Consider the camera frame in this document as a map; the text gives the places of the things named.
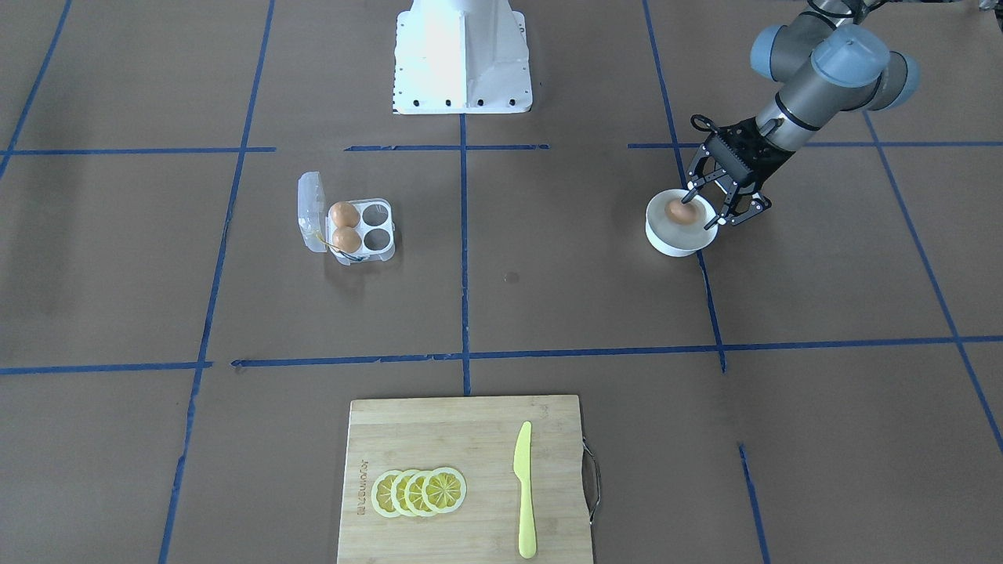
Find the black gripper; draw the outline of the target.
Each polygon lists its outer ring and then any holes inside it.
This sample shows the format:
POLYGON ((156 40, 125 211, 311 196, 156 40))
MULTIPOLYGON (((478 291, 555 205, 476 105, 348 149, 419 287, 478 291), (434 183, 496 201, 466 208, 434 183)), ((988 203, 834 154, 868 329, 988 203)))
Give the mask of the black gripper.
POLYGON ((686 168, 682 203, 692 202, 706 183, 718 183, 724 201, 716 214, 717 225, 737 226, 769 210, 773 202, 762 195, 762 187, 791 160, 792 151, 767 139, 754 117, 719 126, 705 115, 693 114, 690 124, 708 136, 686 168))

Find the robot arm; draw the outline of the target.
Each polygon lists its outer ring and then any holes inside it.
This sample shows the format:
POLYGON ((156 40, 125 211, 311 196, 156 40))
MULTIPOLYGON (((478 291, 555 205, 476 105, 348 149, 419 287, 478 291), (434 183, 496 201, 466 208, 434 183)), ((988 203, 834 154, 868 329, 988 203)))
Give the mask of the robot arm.
POLYGON ((724 195, 706 230, 767 210, 766 180, 837 114, 888 110, 917 92, 920 64, 862 25, 877 8, 877 1, 809 1, 788 25, 760 32, 750 50, 750 67, 780 86, 763 110, 733 125, 692 115, 707 138, 686 171, 682 202, 698 199, 709 183, 724 195))

